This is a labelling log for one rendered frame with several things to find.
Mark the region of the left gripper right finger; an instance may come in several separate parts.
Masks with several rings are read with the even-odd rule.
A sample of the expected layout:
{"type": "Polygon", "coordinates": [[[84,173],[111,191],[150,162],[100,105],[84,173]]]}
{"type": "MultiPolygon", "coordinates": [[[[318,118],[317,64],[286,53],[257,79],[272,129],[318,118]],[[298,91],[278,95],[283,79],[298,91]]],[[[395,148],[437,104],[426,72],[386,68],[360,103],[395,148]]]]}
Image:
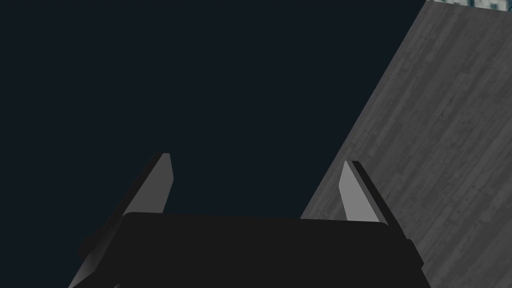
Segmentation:
{"type": "Polygon", "coordinates": [[[343,163],[338,189],[346,219],[396,225],[396,219],[359,161],[343,163]]]}

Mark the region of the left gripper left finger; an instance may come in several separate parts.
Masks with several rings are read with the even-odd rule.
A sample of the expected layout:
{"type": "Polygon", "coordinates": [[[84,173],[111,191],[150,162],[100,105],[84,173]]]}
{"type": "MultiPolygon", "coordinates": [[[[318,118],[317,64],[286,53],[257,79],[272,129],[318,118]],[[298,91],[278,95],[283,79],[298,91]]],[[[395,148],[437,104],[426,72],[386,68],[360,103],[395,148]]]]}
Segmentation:
{"type": "Polygon", "coordinates": [[[128,213],[162,213],[174,182],[169,153],[156,153],[113,212],[113,219],[128,213]]]}

